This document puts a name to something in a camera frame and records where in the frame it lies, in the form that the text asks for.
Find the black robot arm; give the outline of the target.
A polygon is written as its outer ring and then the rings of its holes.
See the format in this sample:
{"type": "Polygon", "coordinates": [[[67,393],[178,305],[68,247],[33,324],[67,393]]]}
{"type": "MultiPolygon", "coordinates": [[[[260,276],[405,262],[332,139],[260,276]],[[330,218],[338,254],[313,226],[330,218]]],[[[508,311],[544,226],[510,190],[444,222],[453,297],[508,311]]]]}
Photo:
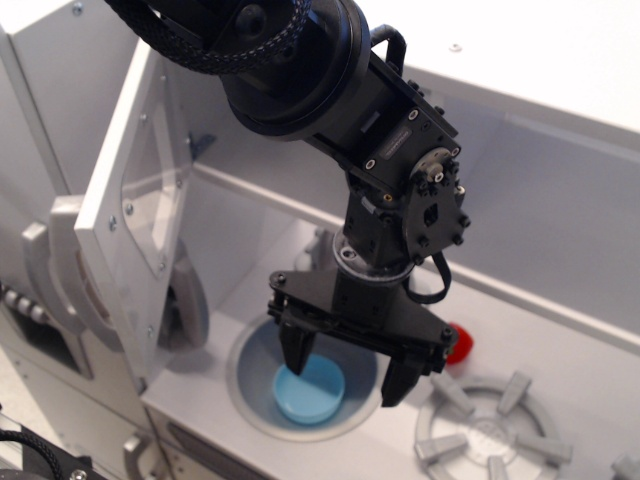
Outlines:
{"type": "Polygon", "coordinates": [[[406,44],[370,28],[352,1],[114,1],[147,45],[220,78],[248,130],[302,140],[344,171],[349,202],[327,271],[276,272],[269,312],[287,367],[301,373],[318,334],[389,358],[382,403],[398,405],[441,372],[455,329],[429,311],[442,292],[411,289],[431,259],[444,284],[446,248],[470,224],[463,212],[455,129],[403,77],[406,44]]]}

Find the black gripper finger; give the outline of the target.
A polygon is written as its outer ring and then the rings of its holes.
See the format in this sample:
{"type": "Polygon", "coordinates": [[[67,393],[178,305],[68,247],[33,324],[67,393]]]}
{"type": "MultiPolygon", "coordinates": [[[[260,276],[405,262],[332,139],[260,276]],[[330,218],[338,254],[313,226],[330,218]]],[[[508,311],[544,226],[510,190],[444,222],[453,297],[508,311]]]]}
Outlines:
{"type": "Polygon", "coordinates": [[[309,359],[315,334],[289,323],[280,325],[280,344],[287,368],[300,375],[309,359]]]}
{"type": "Polygon", "coordinates": [[[381,387],[382,406],[398,406],[416,386],[422,370],[420,362],[391,359],[381,387]]]}

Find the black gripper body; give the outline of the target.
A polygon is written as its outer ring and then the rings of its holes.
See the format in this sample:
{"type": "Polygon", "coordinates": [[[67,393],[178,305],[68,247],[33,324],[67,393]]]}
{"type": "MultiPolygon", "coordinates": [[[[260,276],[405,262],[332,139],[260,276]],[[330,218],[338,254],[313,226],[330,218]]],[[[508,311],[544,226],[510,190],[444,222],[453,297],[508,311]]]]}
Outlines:
{"type": "Polygon", "coordinates": [[[279,327],[289,323],[401,362],[415,360],[422,375],[441,372],[454,345],[454,329],[401,283],[367,283],[337,268],[276,271],[269,283],[268,312],[279,327]]]}

